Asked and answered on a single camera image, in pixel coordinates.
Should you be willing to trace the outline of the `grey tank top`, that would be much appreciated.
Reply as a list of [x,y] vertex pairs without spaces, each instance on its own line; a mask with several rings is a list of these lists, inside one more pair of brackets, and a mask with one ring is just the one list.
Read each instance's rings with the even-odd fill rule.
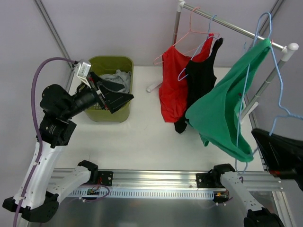
[[103,74],[99,76],[103,80],[106,80],[105,87],[112,91],[129,93],[131,86],[131,72],[124,72],[116,70],[114,74]]

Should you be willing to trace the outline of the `green tank top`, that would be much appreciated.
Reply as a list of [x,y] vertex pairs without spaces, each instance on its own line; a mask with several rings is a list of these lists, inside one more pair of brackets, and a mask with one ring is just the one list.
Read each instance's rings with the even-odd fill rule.
[[239,109],[254,75],[268,55],[271,41],[257,42],[228,71],[215,87],[186,111],[189,124],[199,133],[204,146],[209,143],[241,162],[253,160],[252,149],[241,134]]

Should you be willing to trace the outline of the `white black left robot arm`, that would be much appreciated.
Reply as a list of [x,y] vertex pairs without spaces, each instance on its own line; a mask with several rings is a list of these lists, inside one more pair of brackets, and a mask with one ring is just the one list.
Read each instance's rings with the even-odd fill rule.
[[76,128],[72,118],[95,104],[115,113],[133,97],[122,92],[121,84],[104,80],[94,72],[87,75],[87,82],[81,83],[74,95],[57,84],[46,87],[40,102],[45,115],[41,123],[35,124],[33,159],[20,190],[4,200],[3,208],[29,222],[46,223],[73,190],[82,184],[97,184],[98,166],[83,160],[71,174],[49,187],[55,165]]

